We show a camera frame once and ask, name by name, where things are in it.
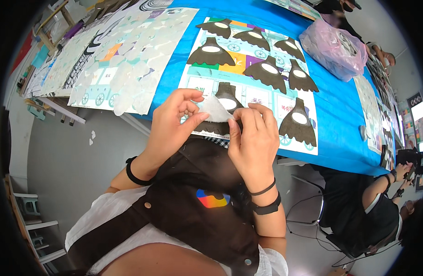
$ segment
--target orange square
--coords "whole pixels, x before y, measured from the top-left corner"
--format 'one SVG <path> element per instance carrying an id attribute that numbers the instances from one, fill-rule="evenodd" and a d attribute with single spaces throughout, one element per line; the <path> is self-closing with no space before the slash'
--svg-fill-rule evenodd
<path id="1" fill-rule="evenodd" d="M 110 60 L 116 53 L 116 51 L 118 51 L 119 47 L 121 47 L 122 43 L 118 43 L 115 44 L 114 47 L 111 47 L 108 51 L 107 51 L 107 55 L 105 55 L 105 57 L 100 60 L 100 61 L 108 61 Z"/>
<path id="2" fill-rule="evenodd" d="M 233 58 L 234 63 L 236 64 L 236 66 L 230 66 L 228 64 L 224 64 L 224 65 L 220 65 L 219 66 L 219 70 L 220 71 L 225 71 L 225 72 L 230 72 L 230 73 L 235 73 L 235 74 L 243 75 L 243 71 L 245 71 L 246 55 L 239 54 L 237 52 L 230 52 L 230 51 L 228 53 Z"/>
<path id="3" fill-rule="evenodd" d="M 247 23 L 242 23 L 242 22 L 234 21 L 234 20 L 230 24 L 247 27 Z"/>

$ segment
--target black cap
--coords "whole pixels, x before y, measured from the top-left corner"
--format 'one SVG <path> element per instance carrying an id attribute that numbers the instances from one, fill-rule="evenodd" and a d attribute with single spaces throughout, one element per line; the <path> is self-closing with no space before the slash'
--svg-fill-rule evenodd
<path id="1" fill-rule="evenodd" d="M 359 10 L 362 9 L 362 7 L 360 7 L 360 5 L 357 3 L 357 0 L 348 0 L 351 4 L 353 4 L 354 6 L 356 6 L 356 8 L 358 8 Z"/>

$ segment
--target blue tablecloth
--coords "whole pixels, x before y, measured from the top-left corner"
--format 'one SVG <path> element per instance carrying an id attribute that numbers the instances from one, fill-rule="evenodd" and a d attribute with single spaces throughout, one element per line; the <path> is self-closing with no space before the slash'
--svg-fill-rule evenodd
<path id="1" fill-rule="evenodd" d="M 177 88 L 193 42 L 199 33 L 195 25 L 203 23 L 206 17 L 237 20 L 296 40 L 312 23 L 309 19 L 263 0 L 175 0 L 170 5 L 170 8 L 179 7 L 200 10 L 185 31 L 159 81 L 148 115 L 132 114 L 136 118 L 151 120 L 155 108 Z M 340 81 L 308 54 L 304 55 L 309 74 L 320 91 L 314 93 L 319 125 L 319 155 L 283 149 L 279 149 L 277 154 L 341 171 L 368 175 L 387 173 L 379 166 L 380 155 L 369 150 L 367 142 L 363 142 L 360 137 L 358 127 L 365 124 L 365 119 L 354 80 L 347 83 Z M 363 76 L 377 93 L 368 70 L 365 69 Z"/>

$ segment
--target brown apron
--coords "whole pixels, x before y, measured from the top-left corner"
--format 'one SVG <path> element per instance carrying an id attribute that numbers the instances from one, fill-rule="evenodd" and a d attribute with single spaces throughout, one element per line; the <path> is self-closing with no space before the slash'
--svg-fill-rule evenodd
<path id="1" fill-rule="evenodd" d="M 68 256 L 89 269 L 146 224 L 231 268 L 253 275 L 259 237 L 251 197 L 227 150 L 204 139 L 188 139 L 160 168 L 147 193 L 124 213 L 83 235 Z"/>

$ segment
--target fingernail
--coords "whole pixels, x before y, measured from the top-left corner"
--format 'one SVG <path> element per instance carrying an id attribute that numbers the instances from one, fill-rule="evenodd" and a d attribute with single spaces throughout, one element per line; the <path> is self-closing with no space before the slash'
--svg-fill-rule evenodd
<path id="1" fill-rule="evenodd" d="M 204 112 L 201 114 L 201 116 L 199 117 L 201 120 L 205 120 L 210 116 L 210 114 L 208 114 L 207 112 Z"/>

